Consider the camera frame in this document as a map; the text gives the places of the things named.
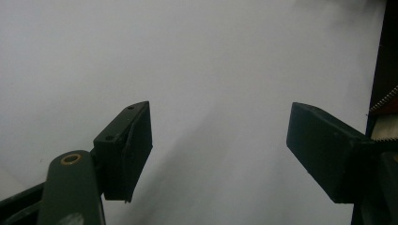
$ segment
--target gray surface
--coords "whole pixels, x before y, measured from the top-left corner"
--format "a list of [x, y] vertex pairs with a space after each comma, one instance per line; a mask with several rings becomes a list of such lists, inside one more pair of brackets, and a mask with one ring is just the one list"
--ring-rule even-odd
[[285, 146], [290, 105], [364, 130], [384, 3], [1, 1], [1, 198], [149, 100], [154, 149], [108, 224], [349, 224]]

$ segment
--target screw hole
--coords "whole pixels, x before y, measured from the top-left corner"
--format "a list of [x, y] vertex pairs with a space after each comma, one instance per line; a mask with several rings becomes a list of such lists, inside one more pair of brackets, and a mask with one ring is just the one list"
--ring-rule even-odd
[[106, 141], [111, 141], [113, 139], [114, 139], [114, 136], [112, 136], [112, 135], [106, 136], [106, 138], [105, 138]]
[[78, 161], [80, 161], [81, 158], [82, 156], [80, 154], [70, 154], [61, 159], [61, 164], [69, 166], [77, 163]]

